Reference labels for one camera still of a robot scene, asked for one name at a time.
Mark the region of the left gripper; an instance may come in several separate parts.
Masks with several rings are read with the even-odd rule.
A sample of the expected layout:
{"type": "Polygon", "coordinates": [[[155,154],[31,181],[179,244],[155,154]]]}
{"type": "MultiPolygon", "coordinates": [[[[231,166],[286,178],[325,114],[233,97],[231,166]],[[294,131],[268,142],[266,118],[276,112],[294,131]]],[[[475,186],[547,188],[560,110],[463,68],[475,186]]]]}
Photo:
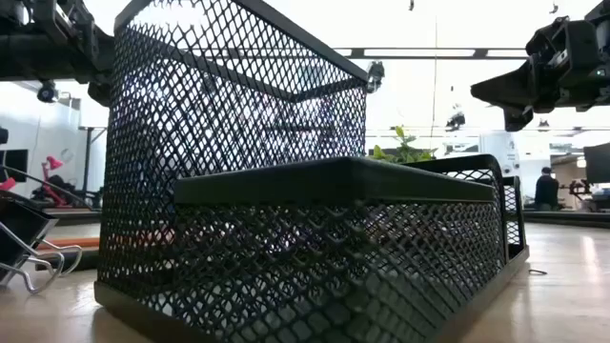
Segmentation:
{"type": "Polygon", "coordinates": [[[89,97],[109,107],[113,59],[114,37],[84,0],[0,0],[0,81],[90,82],[89,97]]]}

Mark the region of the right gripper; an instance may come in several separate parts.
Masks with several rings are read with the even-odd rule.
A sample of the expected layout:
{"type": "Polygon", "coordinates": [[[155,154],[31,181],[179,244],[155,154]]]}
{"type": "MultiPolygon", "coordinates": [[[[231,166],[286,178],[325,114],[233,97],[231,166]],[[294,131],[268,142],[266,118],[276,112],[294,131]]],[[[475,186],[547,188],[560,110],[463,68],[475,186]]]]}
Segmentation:
{"type": "Polygon", "coordinates": [[[528,64],[471,86],[473,97],[504,109],[504,128],[520,131],[534,112],[610,106],[610,0],[580,20],[567,16],[536,30],[528,64]]]}

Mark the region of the orange pencil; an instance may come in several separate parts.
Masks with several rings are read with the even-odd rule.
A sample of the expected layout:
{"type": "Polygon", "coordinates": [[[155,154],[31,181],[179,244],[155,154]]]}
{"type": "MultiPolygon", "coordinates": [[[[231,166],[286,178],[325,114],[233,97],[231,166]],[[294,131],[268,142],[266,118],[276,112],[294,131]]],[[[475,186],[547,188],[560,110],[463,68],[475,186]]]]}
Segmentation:
{"type": "Polygon", "coordinates": [[[79,246],[83,249],[99,247],[98,237],[85,237],[85,238],[61,238],[61,239],[50,239],[44,243],[40,243],[36,248],[38,251],[50,250],[52,245],[65,248],[68,246],[79,246]]]}

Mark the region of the black binder clip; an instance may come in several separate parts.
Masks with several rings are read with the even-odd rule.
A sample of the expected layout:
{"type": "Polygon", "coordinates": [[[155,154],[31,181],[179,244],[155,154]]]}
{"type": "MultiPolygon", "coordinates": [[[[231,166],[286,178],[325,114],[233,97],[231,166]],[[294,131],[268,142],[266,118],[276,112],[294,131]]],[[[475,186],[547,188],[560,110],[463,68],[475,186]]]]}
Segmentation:
{"type": "Polygon", "coordinates": [[[15,200],[0,199],[0,285],[8,284],[19,276],[30,294],[48,288],[57,278],[72,273],[79,263],[83,249],[79,246],[60,248],[52,245],[50,250],[38,251],[40,243],[59,221],[58,218],[15,200]],[[64,253],[77,252],[76,262],[65,272],[64,253]],[[41,266],[50,277],[45,283],[35,286],[31,276],[23,269],[26,263],[41,266]]]}

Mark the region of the black mesh desk organizer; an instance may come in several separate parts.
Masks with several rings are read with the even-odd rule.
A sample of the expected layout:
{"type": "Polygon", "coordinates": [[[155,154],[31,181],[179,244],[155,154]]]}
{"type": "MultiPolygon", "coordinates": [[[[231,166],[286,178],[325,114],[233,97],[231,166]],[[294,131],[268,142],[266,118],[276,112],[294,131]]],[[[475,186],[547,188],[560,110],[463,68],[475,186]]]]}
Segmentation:
{"type": "Polygon", "coordinates": [[[519,182],[368,157],[371,87],[263,0],[131,0],[96,301],[163,343],[459,340],[528,258],[519,182]]]}

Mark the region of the white cylindrical machine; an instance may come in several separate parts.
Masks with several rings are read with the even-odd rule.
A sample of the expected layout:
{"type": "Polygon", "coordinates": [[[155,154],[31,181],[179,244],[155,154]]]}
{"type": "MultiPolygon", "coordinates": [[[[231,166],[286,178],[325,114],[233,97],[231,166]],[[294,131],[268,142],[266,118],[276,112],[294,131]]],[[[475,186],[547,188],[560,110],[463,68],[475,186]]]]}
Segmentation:
{"type": "Polygon", "coordinates": [[[519,174],[519,151],[514,135],[506,131],[483,133],[479,137],[479,152],[493,155],[503,176],[519,174]]]}

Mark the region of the black metal rack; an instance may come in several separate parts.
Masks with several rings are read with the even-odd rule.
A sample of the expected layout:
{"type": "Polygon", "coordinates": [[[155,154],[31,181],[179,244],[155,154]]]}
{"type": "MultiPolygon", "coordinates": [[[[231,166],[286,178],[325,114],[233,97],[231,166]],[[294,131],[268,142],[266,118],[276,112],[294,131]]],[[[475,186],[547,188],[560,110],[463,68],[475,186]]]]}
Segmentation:
{"type": "Polygon", "coordinates": [[[89,186],[89,172],[91,162],[92,143],[95,142],[103,133],[107,131],[106,127],[91,127],[91,126],[80,126],[79,130],[86,133],[86,145],[85,145],[85,159],[84,159],[84,171],[82,178],[81,192],[88,192],[89,186]]]}

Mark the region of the person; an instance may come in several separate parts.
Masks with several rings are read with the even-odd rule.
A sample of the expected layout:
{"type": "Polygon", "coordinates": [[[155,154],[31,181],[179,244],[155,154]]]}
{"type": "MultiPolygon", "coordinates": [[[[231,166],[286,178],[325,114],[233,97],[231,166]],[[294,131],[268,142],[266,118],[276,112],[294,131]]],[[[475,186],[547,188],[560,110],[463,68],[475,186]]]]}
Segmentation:
{"type": "Polygon", "coordinates": [[[559,207],[558,191],[559,181],[552,176],[551,168],[543,167],[536,184],[535,205],[537,210],[542,212],[556,210],[559,207]]]}

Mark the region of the red desk lamp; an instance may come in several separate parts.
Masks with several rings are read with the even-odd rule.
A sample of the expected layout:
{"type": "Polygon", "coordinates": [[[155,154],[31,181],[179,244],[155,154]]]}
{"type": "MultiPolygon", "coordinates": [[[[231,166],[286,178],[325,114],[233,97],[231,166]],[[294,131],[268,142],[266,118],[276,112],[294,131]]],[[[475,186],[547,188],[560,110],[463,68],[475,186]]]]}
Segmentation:
{"type": "Polygon", "coordinates": [[[51,202],[53,208],[66,207],[68,205],[67,196],[60,189],[65,188],[65,182],[59,175],[51,174],[63,166],[60,160],[48,156],[45,162],[41,163],[43,172],[43,183],[31,192],[31,199],[38,202],[51,202]]]}

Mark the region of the black desk monitor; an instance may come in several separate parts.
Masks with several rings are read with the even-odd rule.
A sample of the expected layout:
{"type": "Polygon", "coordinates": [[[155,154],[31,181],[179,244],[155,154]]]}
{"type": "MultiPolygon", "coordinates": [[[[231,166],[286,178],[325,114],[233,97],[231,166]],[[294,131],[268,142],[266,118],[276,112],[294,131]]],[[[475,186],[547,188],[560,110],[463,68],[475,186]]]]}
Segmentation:
{"type": "Polygon", "coordinates": [[[590,183],[610,183],[610,142],[583,148],[586,178],[590,183]]]}

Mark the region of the small green potted plant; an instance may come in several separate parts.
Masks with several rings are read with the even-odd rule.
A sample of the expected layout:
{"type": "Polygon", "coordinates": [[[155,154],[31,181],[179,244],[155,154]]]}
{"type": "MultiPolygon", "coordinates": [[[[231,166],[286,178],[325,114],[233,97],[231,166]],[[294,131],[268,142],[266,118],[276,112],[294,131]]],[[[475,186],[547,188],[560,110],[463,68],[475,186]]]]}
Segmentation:
{"type": "Polygon", "coordinates": [[[395,140],[398,146],[395,149],[382,149],[375,145],[370,158],[378,161],[385,161],[394,164],[410,164],[435,160],[436,149],[420,149],[411,146],[417,138],[408,134],[401,126],[393,127],[396,134],[395,140]]]}

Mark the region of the black pen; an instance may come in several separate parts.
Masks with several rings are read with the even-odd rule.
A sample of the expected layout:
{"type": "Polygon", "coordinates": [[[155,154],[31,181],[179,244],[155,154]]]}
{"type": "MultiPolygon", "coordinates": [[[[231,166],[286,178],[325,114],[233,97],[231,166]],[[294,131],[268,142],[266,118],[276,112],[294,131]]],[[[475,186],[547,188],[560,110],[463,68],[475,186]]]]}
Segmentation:
{"type": "MultiPolygon", "coordinates": [[[[64,253],[64,266],[62,271],[65,272],[69,269],[75,262],[77,252],[65,252],[64,253]]],[[[99,252],[98,250],[84,250],[82,251],[81,259],[74,269],[75,272],[79,271],[88,271],[95,270],[97,268],[99,252]]]]}

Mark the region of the black wall monitor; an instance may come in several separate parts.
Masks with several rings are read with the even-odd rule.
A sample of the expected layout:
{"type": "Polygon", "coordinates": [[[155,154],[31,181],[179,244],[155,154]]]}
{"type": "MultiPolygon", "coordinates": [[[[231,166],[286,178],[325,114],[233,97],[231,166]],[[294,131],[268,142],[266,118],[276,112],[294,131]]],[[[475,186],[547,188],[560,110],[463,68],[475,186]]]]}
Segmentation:
{"type": "Polygon", "coordinates": [[[17,183],[27,181],[25,172],[28,171],[28,150],[0,151],[0,183],[13,178],[17,183]]]}

